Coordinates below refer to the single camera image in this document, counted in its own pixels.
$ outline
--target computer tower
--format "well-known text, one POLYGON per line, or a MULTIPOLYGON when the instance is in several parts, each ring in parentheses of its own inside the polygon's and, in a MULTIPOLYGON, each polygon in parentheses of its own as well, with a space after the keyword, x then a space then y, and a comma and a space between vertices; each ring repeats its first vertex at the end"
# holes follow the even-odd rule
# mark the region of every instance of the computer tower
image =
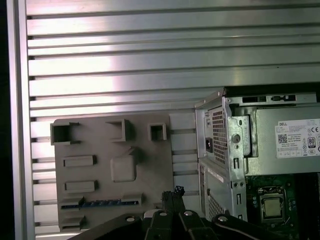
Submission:
POLYGON ((195 106, 201 211, 319 239, 315 85, 218 89, 195 106))

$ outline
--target warning label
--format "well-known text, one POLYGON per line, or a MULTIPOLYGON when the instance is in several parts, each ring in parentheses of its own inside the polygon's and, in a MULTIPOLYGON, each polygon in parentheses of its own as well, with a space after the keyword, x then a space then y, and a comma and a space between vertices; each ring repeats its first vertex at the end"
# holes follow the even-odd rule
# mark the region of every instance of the warning label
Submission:
POLYGON ((320 156, 320 119, 279 121, 275 138, 277 158, 320 156))

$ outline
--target cpu socket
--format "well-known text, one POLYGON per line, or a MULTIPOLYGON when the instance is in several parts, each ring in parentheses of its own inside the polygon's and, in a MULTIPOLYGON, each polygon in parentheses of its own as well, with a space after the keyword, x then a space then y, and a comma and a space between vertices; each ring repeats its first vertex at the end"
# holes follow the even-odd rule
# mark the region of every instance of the cpu socket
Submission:
POLYGON ((285 190, 278 187, 259 189, 261 223, 285 221, 285 190))

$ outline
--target silver slatted wall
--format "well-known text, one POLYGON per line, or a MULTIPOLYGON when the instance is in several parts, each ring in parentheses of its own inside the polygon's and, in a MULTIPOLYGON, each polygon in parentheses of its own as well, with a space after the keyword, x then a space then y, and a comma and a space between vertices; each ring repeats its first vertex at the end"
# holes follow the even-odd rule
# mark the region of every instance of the silver slatted wall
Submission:
POLYGON ((26 0, 36 238, 73 236, 57 233, 55 119, 170 111, 175 184, 198 208, 194 103, 318 81, 319 13, 320 0, 26 0))

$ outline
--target blue connector strip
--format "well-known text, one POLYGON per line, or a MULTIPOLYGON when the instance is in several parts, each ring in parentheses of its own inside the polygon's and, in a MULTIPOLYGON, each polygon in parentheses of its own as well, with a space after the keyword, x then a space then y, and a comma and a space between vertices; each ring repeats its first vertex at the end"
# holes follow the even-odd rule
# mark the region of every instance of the blue connector strip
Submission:
POLYGON ((113 200, 95 200, 84 202, 80 205, 67 205, 61 206, 61 209, 82 209, 82 208, 95 208, 95 207, 112 207, 112 206, 127 206, 127 205, 138 205, 138 201, 124 201, 121 199, 113 200))

